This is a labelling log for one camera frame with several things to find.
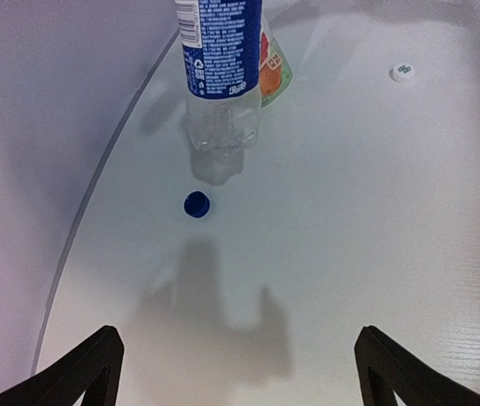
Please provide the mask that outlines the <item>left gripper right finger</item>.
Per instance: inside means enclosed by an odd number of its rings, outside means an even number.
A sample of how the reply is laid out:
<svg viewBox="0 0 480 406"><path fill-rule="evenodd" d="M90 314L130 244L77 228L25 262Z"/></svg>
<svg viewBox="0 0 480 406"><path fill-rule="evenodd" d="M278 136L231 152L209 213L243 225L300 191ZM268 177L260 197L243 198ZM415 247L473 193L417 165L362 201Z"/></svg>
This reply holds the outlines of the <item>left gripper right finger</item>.
<svg viewBox="0 0 480 406"><path fill-rule="evenodd" d="M438 373L375 326L356 340L356 368L365 405L480 405L480 394Z"/></svg>

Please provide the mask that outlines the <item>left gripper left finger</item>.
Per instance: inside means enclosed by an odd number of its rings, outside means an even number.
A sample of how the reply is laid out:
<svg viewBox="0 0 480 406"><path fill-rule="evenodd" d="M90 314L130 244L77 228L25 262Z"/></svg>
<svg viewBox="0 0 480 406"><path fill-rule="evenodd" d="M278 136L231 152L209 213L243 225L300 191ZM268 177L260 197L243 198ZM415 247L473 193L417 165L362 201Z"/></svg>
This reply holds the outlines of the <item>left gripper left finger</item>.
<svg viewBox="0 0 480 406"><path fill-rule="evenodd" d="M0 405L115 405L124 357L118 330L103 326L54 364L0 393Z"/></svg>

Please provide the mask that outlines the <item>blue pepsi bottle cap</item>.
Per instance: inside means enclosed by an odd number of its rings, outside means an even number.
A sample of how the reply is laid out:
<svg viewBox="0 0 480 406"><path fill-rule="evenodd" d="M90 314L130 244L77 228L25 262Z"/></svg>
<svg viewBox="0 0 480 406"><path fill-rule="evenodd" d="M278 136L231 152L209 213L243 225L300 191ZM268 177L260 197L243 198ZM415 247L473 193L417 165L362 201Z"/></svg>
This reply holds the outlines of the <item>blue pepsi bottle cap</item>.
<svg viewBox="0 0 480 406"><path fill-rule="evenodd" d="M184 212L194 218L204 217L211 207L209 198L201 191L196 190L189 193L184 200Z"/></svg>

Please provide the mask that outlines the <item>white bottle cap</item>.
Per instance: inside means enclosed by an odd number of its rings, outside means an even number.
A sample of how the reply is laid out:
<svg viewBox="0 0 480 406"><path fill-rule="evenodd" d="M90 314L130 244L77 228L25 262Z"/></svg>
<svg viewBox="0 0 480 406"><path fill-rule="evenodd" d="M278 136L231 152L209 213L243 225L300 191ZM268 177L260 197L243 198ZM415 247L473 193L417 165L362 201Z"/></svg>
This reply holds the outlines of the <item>white bottle cap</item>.
<svg viewBox="0 0 480 406"><path fill-rule="evenodd" d="M416 69L410 63L395 63L389 70L390 78L396 83L409 83L416 77Z"/></svg>

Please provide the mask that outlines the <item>clear tea bottle white label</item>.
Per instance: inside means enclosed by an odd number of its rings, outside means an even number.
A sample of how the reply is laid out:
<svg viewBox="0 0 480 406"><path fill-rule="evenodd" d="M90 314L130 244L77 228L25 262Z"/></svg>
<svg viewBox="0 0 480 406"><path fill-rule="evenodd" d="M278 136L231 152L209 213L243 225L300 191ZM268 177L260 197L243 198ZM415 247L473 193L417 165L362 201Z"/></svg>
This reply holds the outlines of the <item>clear tea bottle white label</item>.
<svg viewBox="0 0 480 406"><path fill-rule="evenodd" d="M264 15L261 24L259 87L262 108L274 102L290 85L292 69Z"/></svg>

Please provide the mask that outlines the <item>clear pepsi bottle blue label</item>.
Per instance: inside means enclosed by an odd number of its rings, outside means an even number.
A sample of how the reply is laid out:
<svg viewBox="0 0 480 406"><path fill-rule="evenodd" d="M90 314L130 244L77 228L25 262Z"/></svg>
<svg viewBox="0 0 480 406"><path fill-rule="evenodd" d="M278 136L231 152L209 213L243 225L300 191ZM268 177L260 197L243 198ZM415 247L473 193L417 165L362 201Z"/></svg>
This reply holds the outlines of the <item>clear pepsi bottle blue label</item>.
<svg viewBox="0 0 480 406"><path fill-rule="evenodd" d="M257 141L262 2L175 2L188 96L187 129L198 151L229 153Z"/></svg>

